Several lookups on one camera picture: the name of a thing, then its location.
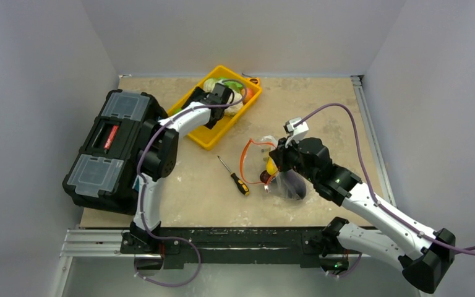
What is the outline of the purple toy eggplant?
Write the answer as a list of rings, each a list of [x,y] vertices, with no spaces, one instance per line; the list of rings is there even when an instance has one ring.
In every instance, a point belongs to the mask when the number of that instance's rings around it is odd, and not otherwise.
[[[307,194],[305,181],[293,170],[280,174],[281,194],[287,199],[303,200]]]

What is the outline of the clear orange zip bag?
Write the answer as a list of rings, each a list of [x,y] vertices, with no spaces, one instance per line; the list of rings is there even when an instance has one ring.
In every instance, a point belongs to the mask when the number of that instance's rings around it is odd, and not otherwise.
[[[248,185],[260,186],[266,193],[280,198],[303,200],[307,186],[293,170],[280,172],[269,153],[277,148],[273,136],[250,138],[239,160],[239,175]]]

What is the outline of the dark red toy fruit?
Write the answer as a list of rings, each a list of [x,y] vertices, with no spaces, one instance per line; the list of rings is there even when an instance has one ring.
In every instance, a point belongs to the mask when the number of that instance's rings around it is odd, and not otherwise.
[[[263,170],[261,173],[260,173],[260,181],[264,184],[268,184],[269,183],[269,180],[271,178],[271,174],[268,173],[267,170]]]

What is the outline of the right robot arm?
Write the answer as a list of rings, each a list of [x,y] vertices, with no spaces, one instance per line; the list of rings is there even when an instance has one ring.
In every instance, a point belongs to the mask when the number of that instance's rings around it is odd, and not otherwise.
[[[293,170],[308,180],[320,197],[359,215],[379,233],[357,239],[345,223],[324,232],[322,242],[331,251],[342,247],[368,254],[395,266],[416,289],[432,294],[455,260],[456,236],[446,228],[435,230],[419,223],[372,193],[351,170],[333,162],[329,150],[315,137],[288,143],[280,139],[269,153],[279,172]]]

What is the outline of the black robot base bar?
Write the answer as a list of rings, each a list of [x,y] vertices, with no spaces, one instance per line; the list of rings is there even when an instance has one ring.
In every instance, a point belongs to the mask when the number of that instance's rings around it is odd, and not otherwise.
[[[331,231],[307,227],[158,227],[152,234],[131,226],[121,254],[157,256],[164,269],[184,264],[281,264],[341,273],[356,251],[340,246]]]

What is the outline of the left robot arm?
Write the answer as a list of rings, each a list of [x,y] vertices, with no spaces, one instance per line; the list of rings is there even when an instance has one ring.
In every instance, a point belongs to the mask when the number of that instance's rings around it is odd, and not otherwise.
[[[145,253],[158,249],[160,240],[160,196],[165,178],[174,170],[179,141],[188,133],[205,126],[213,128],[225,110],[242,102],[242,95],[227,86],[229,80],[217,80],[212,88],[197,87],[176,114],[151,125],[150,138],[138,157],[139,184],[136,213],[129,234]]]

